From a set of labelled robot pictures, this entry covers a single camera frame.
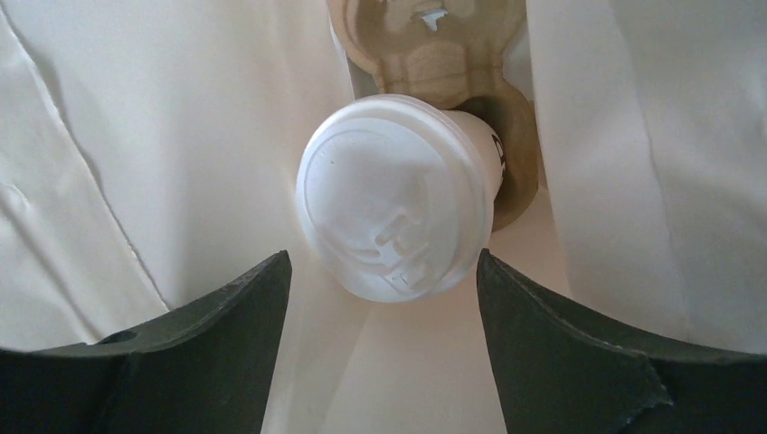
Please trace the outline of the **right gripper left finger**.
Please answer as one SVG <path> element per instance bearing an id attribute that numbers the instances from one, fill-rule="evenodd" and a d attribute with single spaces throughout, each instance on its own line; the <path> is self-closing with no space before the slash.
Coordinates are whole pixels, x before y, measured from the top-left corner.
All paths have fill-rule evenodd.
<path id="1" fill-rule="evenodd" d="M 258 433 L 289 303 L 280 251 L 96 344 L 1 353 L 4 433 Z"/>

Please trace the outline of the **brown paper bag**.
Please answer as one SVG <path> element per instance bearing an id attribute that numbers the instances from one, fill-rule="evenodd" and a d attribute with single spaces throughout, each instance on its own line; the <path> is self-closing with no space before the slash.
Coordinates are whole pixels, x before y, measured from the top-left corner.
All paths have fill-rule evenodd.
<path id="1" fill-rule="evenodd" d="M 5 346 L 96 344 L 286 251 L 258 433 L 510 433 L 478 260 L 374 302 L 301 229 L 317 127 L 398 94 L 328 2 L 1 4 Z M 766 358 L 766 4 L 523 2 L 503 76 L 534 106 L 539 187 L 483 250 L 626 325 Z"/>

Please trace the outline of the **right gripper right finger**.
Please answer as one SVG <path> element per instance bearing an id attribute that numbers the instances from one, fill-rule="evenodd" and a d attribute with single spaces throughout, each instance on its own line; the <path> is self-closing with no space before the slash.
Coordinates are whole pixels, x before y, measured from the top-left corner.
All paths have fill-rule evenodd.
<path id="1" fill-rule="evenodd" d="M 478 306 L 510 433 L 763 433 L 766 358 L 656 335 L 483 250 Z"/>

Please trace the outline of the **single white paper cup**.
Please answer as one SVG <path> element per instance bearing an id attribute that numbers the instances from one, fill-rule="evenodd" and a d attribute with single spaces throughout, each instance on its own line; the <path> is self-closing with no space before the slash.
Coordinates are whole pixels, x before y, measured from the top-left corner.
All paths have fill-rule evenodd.
<path id="1" fill-rule="evenodd" d="M 401 94 L 324 120 L 300 159 L 298 219 L 349 293 L 404 303 L 457 286 L 488 245 L 506 155 L 465 111 Z"/>

